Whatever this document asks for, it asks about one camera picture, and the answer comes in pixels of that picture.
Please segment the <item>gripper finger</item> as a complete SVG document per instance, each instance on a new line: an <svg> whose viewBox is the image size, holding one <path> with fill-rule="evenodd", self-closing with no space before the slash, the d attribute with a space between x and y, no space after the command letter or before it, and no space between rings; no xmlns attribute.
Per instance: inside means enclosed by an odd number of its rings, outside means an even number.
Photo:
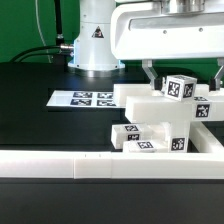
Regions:
<svg viewBox="0 0 224 224"><path fill-rule="evenodd" d="M224 76L224 57L218 58L217 63L219 66L219 70L217 71L215 76L209 80L210 91L217 91L221 88L221 79Z"/></svg>

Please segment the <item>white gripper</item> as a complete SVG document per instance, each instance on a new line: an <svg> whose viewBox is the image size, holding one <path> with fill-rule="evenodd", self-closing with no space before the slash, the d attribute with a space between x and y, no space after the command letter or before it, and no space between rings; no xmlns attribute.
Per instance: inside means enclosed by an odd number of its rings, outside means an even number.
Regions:
<svg viewBox="0 0 224 224"><path fill-rule="evenodd" d="M224 57L224 0L122 1L110 43L116 58L143 60L152 89L161 90L152 60Z"/></svg>

